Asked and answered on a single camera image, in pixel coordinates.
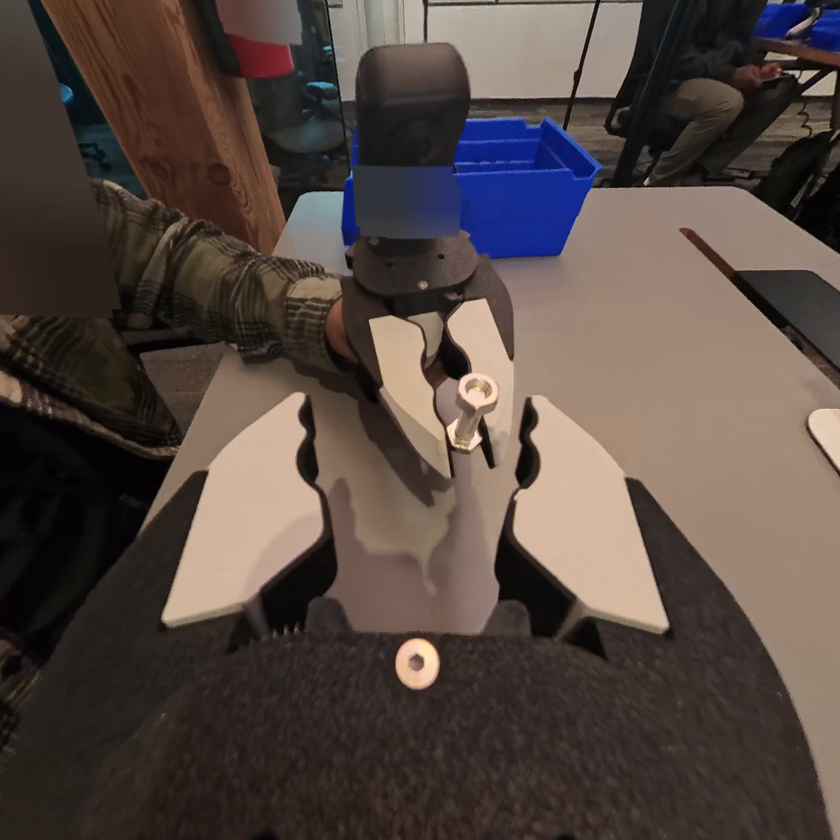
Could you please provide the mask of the wooden post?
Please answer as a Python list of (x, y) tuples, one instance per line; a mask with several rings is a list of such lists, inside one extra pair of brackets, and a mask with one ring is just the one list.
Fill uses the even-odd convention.
[(286, 218), (249, 90), (194, 2), (43, 6), (147, 194), (271, 254)]

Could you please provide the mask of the grey office chair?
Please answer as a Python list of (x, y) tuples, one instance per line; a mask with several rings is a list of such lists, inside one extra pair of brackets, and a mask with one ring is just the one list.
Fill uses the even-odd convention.
[(310, 80), (289, 89), (276, 105), (267, 137), (291, 154), (344, 151), (347, 138), (338, 85)]

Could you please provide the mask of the person's left forearm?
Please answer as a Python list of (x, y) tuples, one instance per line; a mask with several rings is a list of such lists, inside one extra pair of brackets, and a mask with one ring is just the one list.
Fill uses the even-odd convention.
[(173, 329), (226, 343), (246, 362), (288, 358), (348, 371), (328, 336), (340, 278), (320, 264), (263, 255), (154, 200), (91, 178), (128, 329)]

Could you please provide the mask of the person's left hand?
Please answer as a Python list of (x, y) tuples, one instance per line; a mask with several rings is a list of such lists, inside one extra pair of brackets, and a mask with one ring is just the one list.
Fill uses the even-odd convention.
[(342, 297), (339, 297), (329, 310), (324, 322), (324, 336), (334, 365), (343, 371), (352, 370), (358, 364), (358, 358), (345, 332)]

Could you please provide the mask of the black backpack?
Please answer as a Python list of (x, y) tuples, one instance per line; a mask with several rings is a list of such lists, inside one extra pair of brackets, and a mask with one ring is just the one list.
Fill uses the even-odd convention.
[(791, 143), (751, 194), (776, 213), (795, 220), (814, 192), (838, 141), (839, 132), (827, 130)]

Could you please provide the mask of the silver hex bolt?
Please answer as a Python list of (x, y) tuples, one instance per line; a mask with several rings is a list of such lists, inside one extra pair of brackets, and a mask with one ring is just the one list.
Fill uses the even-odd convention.
[(484, 401), (471, 403), (457, 396), (455, 399), (457, 415), (446, 426), (446, 434), (450, 447), (461, 452), (469, 452), (478, 446), (481, 441), (481, 434), (479, 432), (480, 422), (496, 406), (496, 402)]

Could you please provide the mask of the black flat board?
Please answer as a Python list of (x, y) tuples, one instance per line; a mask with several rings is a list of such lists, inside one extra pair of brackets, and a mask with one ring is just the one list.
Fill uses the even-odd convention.
[(813, 363), (838, 384), (839, 291), (804, 269), (744, 270), (734, 283), (774, 327), (789, 333)]

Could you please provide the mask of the black tripod pole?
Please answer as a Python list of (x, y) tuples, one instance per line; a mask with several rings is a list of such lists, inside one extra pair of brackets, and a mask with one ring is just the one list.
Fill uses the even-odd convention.
[(592, 37), (593, 37), (593, 34), (594, 34), (594, 29), (595, 29), (595, 24), (596, 24), (598, 14), (600, 12), (601, 5), (602, 5), (602, 1), (594, 1), (592, 3), (592, 10), (591, 10), (589, 24), (588, 24), (587, 29), (585, 31), (585, 36), (584, 36), (583, 46), (581, 48), (581, 54), (580, 54), (579, 62), (578, 62), (577, 67), (575, 68), (573, 76), (572, 76), (572, 88), (571, 88), (571, 91), (570, 91), (570, 96), (568, 98), (568, 101), (567, 101), (567, 104), (566, 104), (566, 109), (565, 109), (564, 116), (563, 116), (562, 129), (563, 129), (564, 132), (568, 132), (568, 129), (570, 127), (572, 113), (573, 113), (573, 110), (574, 110), (574, 105), (575, 105), (575, 103), (577, 101), (577, 98), (578, 98), (579, 89), (580, 89), (580, 85), (581, 85), (581, 79), (582, 79), (583, 71), (584, 71), (584, 68), (585, 68), (585, 61), (586, 61), (586, 58), (587, 58), (589, 50), (590, 50)]

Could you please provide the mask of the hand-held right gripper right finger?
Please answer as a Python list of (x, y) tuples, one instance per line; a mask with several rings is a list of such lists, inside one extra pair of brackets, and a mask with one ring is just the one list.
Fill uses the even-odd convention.
[(496, 554), (496, 631), (575, 639), (606, 622), (666, 635), (625, 470), (542, 395), (527, 398), (519, 440)]

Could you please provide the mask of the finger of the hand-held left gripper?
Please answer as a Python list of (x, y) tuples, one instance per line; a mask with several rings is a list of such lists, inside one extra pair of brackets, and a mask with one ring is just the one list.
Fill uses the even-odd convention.
[(488, 463), (499, 467), (511, 437), (515, 369), (487, 300), (462, 302), (448, 317), (446, 335), (455, 359), (466, 362), (468, 373), (487, 375), (498, 386), (497, 405), (486, 415), (484, 425), (491, 452)]
[(381, 377), (380, 401), (419, 457), (450, 480), (448, 438), (424, 369), (423, 329), (398, 317), (373, 318), (369, 327)]

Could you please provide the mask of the white flat stand base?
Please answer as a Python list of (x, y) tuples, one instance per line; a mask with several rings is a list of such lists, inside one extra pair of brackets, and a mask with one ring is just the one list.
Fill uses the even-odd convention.
[(819, 408), (811, 412), (805, 421), (806, 430), (813, 443), (837, 474), (840, 470), (839, 415), (840, 411), (837, 408)]

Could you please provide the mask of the blue plastic bin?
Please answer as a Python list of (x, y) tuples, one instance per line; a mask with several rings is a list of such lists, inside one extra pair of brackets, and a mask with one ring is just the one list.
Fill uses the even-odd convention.
[(468, 119), (451, 173), (362, 168), (362, 219), (354, 179), (344, 183), (341, 231), (359, 235), (451, 235), (465, 231), (492, 259), (559, 255), (601, 166), (556, 122)]

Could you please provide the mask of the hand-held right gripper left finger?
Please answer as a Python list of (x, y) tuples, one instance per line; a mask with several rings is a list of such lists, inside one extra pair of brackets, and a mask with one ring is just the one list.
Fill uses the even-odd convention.
[(337, 575), (317, 483), (311, 399), (294, 392), (206, 471), (161, 614), (169, 628), (242, 616), (252, 632), (300, 632)]

